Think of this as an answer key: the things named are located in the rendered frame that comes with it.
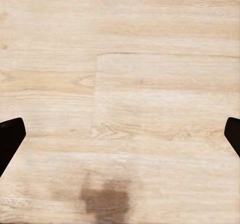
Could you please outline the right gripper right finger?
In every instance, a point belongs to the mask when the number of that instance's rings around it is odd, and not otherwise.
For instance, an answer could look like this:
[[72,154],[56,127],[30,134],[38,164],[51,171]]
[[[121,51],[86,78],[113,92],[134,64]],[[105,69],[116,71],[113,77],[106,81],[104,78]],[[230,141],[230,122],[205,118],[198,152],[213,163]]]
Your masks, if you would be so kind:
[[229,117],[225,125],[224,135],[240,157],[240,119]]

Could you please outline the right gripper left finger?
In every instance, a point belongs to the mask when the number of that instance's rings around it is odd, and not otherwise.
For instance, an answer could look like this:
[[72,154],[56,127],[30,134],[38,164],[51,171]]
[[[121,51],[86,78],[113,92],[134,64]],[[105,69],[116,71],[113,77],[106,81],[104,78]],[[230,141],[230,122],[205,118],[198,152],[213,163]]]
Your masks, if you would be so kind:
[[0,176],[26,136],[22,117],[0,123]]

